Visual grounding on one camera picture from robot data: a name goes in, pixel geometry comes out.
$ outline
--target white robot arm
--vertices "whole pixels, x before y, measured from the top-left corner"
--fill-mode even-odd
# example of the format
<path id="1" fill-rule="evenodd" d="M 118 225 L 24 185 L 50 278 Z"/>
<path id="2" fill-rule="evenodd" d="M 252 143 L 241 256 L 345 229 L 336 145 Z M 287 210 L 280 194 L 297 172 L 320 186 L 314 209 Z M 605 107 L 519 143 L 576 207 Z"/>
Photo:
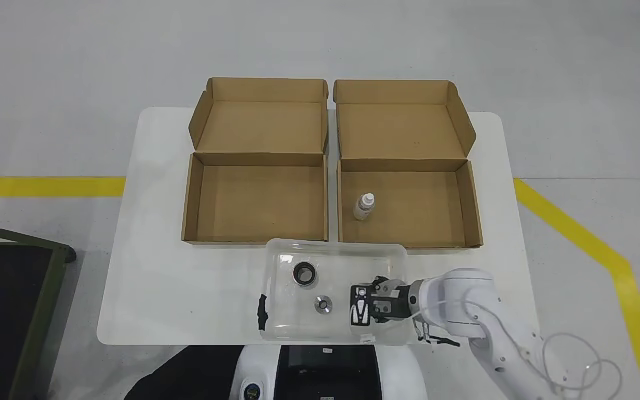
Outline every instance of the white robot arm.
<path id="1" fill-rule="evenodd" d="M 469 339 L 471 351 L 509 399 L 575 398 L 567 390 L 568 371 L 547 349 L 544 338 L 514 318 L 502 303 L 493 277 L 478 269 L 456 269 L 409 287 L 411 315 L 453 336 Z"/>

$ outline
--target yellow floor line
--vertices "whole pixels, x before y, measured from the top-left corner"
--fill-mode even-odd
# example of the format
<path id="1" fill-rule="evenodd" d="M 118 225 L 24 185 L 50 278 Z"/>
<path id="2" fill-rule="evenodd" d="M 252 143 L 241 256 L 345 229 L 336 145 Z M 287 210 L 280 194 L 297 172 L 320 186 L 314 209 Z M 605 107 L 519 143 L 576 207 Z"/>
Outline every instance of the yellow floor line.
<path id="1" fill-rule="evenodd" d="M 0 197 L 119 197 L 125 177 L 0 177 Z M 640 366 L 640 293 L 631 264 L 605 242 L 520 179 L 514 179 L 518 201 L 602 264 L 611 274 L 622 315 Z"/>
<path id="2" fill-rule="evenodd" d="M 0 197 L 118 197 L 124 176 L 0 177 Z"/>
<path id="3" fill-rule="evenodd" d="M 522 180 L 514 179 L 513 183 L 520 203 L 609 271 L 627 325 L 636 363 L 640 366 L 640 292 L 629 261 Z"/>

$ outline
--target bottle cap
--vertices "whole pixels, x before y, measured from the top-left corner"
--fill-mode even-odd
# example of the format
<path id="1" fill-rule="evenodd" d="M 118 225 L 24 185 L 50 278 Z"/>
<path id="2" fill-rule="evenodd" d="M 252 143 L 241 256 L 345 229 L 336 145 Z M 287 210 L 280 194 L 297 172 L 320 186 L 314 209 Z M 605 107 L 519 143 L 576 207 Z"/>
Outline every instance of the bottle cap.
<path id="1" fill-rule="evenodd" d="M 373 205 L 374 201 L 375 197 L 373 196 L 373 193 L 367 193 L 362 196 L 362 205 L 364 206 L 370 207 Z"/>

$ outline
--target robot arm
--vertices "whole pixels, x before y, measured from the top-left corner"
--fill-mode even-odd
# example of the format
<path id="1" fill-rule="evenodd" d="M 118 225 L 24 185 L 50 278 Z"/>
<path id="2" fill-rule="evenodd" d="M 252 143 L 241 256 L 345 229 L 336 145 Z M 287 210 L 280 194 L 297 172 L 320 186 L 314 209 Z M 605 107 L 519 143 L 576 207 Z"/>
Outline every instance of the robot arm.
<path id="1" fill-rule="evenodd" d="M 489 273 L 463 268 L 411 285 L 378 277 L 368 287 L 352 287 L 365 289 L 364 314 L 378 323 L 413 317 L 418 323 L 439 326 L 452 336 L 468 338 L 473 355 L 509 399 L 578 397 L 579 392 L 553 383 L 566 386 L 568 372 L 550 351 L 546 350 L 543 357 L 544 339 L 536 329 L 510 314 Z M 357 309 L 355 302 L 351 323 L 368 325 L 368 320 L 355 318 Z"/>

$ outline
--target cardboard box lid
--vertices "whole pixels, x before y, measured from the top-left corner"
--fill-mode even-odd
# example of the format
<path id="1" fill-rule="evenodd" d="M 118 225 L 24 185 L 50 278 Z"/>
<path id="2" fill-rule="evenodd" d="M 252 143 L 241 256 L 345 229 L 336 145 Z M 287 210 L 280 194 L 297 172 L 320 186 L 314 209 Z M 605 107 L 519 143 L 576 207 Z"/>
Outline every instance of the cardboard box lid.
<path id="1" fill-rule="evenodd" d="M 449 81 L 337 80 L 344 159 L 463 159 L 476 139 Z"/>
<path id="2" fill-rule="evenodd" d="M 323 79 L 211 78 L 189 134 L 196 152 L 323 153 L 327 140 Z"/>

